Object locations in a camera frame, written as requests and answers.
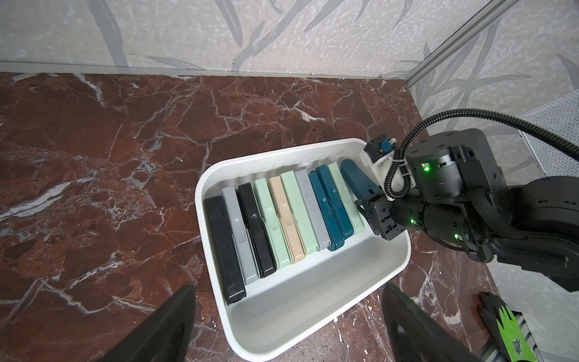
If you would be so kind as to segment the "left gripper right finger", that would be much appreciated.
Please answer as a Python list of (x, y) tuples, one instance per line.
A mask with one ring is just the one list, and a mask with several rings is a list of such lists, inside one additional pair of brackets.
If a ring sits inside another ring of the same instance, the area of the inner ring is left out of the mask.
[(396, 361), (478, 360), (397, 286), (384, 286), (381, 308)]

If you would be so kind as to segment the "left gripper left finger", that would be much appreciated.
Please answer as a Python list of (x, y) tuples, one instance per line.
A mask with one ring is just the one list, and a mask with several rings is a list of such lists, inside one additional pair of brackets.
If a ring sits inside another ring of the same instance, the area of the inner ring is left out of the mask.
[(101, 361), (184, 361), (196, 307), (193, 285), (181, 287)]

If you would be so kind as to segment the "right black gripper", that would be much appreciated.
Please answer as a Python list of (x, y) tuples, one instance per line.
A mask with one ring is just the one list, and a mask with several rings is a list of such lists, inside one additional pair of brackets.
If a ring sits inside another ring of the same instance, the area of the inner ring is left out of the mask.
[(490, 262), (497, 232), (480, 207), (507, 217), (507, 184), (489, 142), (479, 129), (436, 134), (405, 153), (414, 185), (408, 195), (389, 201), (380, 193), (355, 205), (372, 231), (391, 241), (407, 229), (425, 233), (477, 262)]

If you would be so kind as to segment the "dark teal pliers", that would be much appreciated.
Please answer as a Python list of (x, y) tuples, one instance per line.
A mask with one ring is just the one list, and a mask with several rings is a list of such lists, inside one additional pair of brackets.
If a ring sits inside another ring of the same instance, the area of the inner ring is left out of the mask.
[(321, 185), (324, 189), (325, 195), (328, 198), (342, 234), (344, 235), (344, 239), (350, 238), (354, 235), (354, 226), (352, 225), (342, 199), (338, 193), (336, 183), (333, 180), (329, 167), (327, 165), (321, 165), (316, 168), (315, 172), (321, 181)]
[(339, 166), (342, 177), (357, 199), (363, 200), (379, 195), (381, 189), (350, 158)]

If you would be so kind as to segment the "grey black pliers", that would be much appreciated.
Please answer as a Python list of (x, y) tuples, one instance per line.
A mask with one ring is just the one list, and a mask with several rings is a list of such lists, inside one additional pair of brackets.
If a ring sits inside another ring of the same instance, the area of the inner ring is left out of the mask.
[(240, 263), (244, 284), (249, 285), (259, 280), (259, 272), (250, 244), (250, 236), (244, 223), (241, 206), (236, 189), (233, 186), (222, 189), (222, 196), (226, 203), (232, 234), (235, 242), (238, 261)]

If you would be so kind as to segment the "white rectangular storage tray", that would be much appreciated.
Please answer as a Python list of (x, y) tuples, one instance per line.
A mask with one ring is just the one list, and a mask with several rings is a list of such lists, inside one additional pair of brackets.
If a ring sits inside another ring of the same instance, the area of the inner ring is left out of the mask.
[(358, 138), (294, 146), (220, 161), (201, 175), (195, 206), (207, 270), (226, 339), (243, 359), (267, 361), (279, 356), (397, 276), (410, 260), (410, 235), (404, 232), (388, 241), (366, 227), (337, 251), (312, 253), (251, 283), (241, 301), (228, 305), (204, 200), (227, 186), (288, 170), (313, 170), (346, 158), (370, 173), (364, 146)]

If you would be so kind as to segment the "mint green pliers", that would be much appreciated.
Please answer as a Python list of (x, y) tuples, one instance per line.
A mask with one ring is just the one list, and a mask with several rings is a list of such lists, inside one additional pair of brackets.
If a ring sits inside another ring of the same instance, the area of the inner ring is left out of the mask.
[(291, 260), (274, 202), (265, 178), (255, 180), (253, 187), (273, 250), (277, 270), (280, 270), (290, 265)]

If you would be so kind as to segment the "pale green pliers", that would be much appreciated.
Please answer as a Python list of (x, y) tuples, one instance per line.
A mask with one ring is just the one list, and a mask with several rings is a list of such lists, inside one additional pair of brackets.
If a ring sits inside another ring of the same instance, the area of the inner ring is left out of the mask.
[(310, 255), (318, 250), (318, 240), (310, 221), (304, 198), (299, 188), (294, 171), (288, 171), (280, 175), (290, 209), (293, 213), (297, 229), (304, 247), (305, 253)]

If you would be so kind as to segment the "beige pliers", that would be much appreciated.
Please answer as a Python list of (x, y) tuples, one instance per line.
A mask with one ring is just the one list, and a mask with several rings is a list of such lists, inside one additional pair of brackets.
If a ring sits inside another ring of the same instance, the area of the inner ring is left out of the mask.
[(289, 249), (291, 262), (292, 264), (296, 264), (305, 258), (305, 252), (283, 188), (282, 180), (280, 176), (274, 176), (268, 180), (268, 183), (274, 206), (276, 207), (277, 215), (283, 229), (286, 245)]

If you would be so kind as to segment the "light green pliers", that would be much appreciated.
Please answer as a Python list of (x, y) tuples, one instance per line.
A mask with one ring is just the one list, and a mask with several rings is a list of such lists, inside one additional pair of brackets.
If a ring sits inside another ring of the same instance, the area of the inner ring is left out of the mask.
[(340, 195), (340, 198), (342, 199), (342, 203), (344, 205), (346, 213), (348, 214), (349, 220), (351, 221), (351, 224), (353, 226), (354, 234), (357, 235), (363, 232), (364, 224), (354, 204), (354, 200), (351, 197), (351, 193), (348, 190), (345, 179), (342, 176), (342, 173), (339, 170), (339, 166), (336, 162), (330, 164), (328, 168), (333, 178), (333, 181), (336, 184), (336, 189)]

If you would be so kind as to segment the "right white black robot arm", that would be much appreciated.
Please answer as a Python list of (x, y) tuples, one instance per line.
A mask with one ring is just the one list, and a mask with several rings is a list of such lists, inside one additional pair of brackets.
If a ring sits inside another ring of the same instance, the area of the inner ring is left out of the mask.
[(391, 241), (416, 230), (477, 262), (518, 265), (577, 291), (577, 178), (509, 186), (484, 132), (474, 128), (429, 137), (405, 157), (412, 188), (393, 201), (353, 161), (340, 165), (376, 235)]

